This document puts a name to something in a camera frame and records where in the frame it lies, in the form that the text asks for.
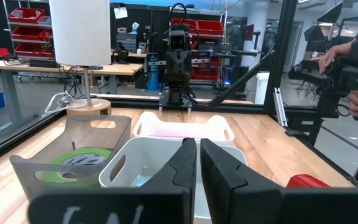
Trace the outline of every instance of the gray basket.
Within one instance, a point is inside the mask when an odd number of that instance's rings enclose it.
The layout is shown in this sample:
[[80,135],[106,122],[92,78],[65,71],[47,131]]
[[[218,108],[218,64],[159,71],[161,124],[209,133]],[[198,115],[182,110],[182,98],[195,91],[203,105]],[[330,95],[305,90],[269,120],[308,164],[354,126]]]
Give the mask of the gray basket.
[[65,131],[33,158],[9,160],[30,200],[49,189],[98,187],[99,173],[130,137],[127,116],[73,115]]
[[[138,175],[152,177],[169,161],[180,146],[181,141],[144,137],[131,139],[100,173],[100,185],[102,187],[130,187]],[[241,150],[229,146],[219,147],[247,165],[246,157]],[[194,223],[211,223],[201,178],[199,143],[197,143],[194,214]]]

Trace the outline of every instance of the white plastic bin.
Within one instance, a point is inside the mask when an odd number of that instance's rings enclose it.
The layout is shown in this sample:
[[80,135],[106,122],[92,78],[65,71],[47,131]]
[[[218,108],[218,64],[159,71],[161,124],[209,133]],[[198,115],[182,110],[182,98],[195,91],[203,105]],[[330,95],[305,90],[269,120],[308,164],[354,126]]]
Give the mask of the white plastic bin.
[[258,79],[258,81],[256,86],[255,104],[262,105],[265,103],[269,72],[259,72],[258,75],[256,75],[256,79]]
[[159,120],[153,112],[144,112],[137,121],[134,137],[151,137],[181,141],[183,138],[208,138],[220,146],[233,146],[234,133],[226,119],[214,115],[205,123],[175,123]]
[[[156,138],[131,139],[102,170],[99,175],[100,185],[102,187],[130,187],[138,175],[152,177],[169,161],[180,146],[181,141]],[[229,146],[221,146],[221,148],[247,165],[246,157],[239,149]],[[118,172],[117,176],[111,180],[111,172],[119,162],[122,162],[121,159],[124,156],[124,166]],[[211,223],[203,180],[201,178],[199,143],[197,143],[196,198],[194,214],[195,223]]]

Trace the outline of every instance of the camera rig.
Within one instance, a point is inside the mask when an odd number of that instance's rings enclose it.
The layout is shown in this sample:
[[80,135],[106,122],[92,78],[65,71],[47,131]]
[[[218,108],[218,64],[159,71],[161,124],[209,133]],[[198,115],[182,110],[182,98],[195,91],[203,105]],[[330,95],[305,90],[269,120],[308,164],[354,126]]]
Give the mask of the camera rig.
[[343,115],[338,107],[345,107],[339,103],[351,90],[358,90],[358,41],[351,45],[348,58],[340,58],[333,62],[322,75],[313,75],[318,70],[318,62],[304,60],[295,65],[288,76],[292,80],[303,80],[317,85],[316,93],[320,96],[317,111],[321,117],[332,118]]

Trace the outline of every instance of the floor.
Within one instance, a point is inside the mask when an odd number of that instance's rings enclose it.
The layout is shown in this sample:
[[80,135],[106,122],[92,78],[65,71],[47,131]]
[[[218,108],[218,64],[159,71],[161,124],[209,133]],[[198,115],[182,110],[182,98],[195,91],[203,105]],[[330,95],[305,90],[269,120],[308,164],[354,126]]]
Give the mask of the floor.
[[[286,105],[303,105],[313,106],[317,104],[317,98],[313,94],[306,95],[309,91],[303,90],[297,94],[295,88],[299,82],[289,80],[288,76],[284,74],[281,90],[284,103]],[[63,81],[56,78],[35,78],[28,80],[26,77],[22,78],[22,83],[16,83],[19,101],[22,112],[31,113],[39,111],[42,115],[45,107],[48,105],[51,97],[63,91]],[[248,92],[248,100],[254,101],[257,80],[251,79],[246,91]],[[193,86],[193,89],[198,98],[214,98],[213,89],[210,86]],[[94,87],[92,93],[99,93],[99,90]],[[108,85],[100,89],[101,93],[108,92]],[[133,85],[119,86],[119,94],[123,95],[152,95],[158,96],[159,91],[142,91],[135,89]],[[38,122],[40,118],[34,118],[21,129],[33,125]],[[0,126],[9,122],[9,115],[3,109],[0,110]],[[10,138],[12,134],[0,137],[0,143]],[[353,174],[358,166],[358,122],[351,117],[340,117],[339,119],[325,119],[323,127],[319,133],[315,147],[323,154],[328,156],[332,161],[342,167],[346,172]]]

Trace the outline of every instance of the storage rack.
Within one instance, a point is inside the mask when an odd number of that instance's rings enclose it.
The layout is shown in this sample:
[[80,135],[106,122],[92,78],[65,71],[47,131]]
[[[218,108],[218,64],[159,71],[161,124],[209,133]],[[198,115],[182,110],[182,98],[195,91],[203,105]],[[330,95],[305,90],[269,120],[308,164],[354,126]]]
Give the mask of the storage rack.
[[[17,46],[19,43],[33,43],[33,44],[47,44],[49,43],[48,41],[44,41],[44,40],[22,40],[22,39],[15,39],[12,35],[12,28],[13,27],[17,27],[17,26],[22,26],[22,27],[36,27],[36,28],[44,28],[44,29],[51,29],[52,25],[49,24],[33,24],[33,23],[25,23],[25,22],[11,22],[9,21],[8,15],[10,12],[8,12],[7,6],[6,6],[6,1],[7,0],[2,0],[3,4],[4,4],[4,10],[5,10],[5,15],[6,15],[6,20],[7,20],[7,24],[8,24],[8,28],[9,28],[9,33],[11,36],[11,42],[12,42],[12,47],[15,49],[15,46]],[[17,2],[19,7],[27,7],[30,8],[30,3],[31,2],[36,2],[36,3],[45,3],[48,4],[49,0],[8,0],[8,1],[14,1]],[[55,58],[53,57],[36,57],[36,56],[18,56],[20,59],[37,59],[37,60],[55,60]],[[49,73],[48,75],[45,74],[41,74],[39,72],[18,72],[17,74],[17,78],[16,81],[18,83],[22,82],[22,77],[27,77],[29,80],[33,80],[34,77],[38,77],[38,78],[63,78],[64,75],[58,74],[58,73]]]
[[[177,6],[173,9],[174,13],[184,13],[182,7]],[[209,9],[188,9],[186,8],[187,14],[196,14],[196,15],[205,15],[205,16],[219,16],[219,21],[223,24],[223,35],[213,35],[213,34],[200,34],[200,37],[214,37],[219,38],[221,41],[222,49],[226,46],[226,22],[227,22],[227,11],[218,11],[218,10],[209,10]],[[220,66],[215,67],[211,66],[211,68],[218,69],[218,79],[217,80],[197,80],[197,79],[190,79],[190,84],[194,85],[212,85],[216,87],[221,79],[224,78],[223,74],[223,63],[224,60],[220,59]]]

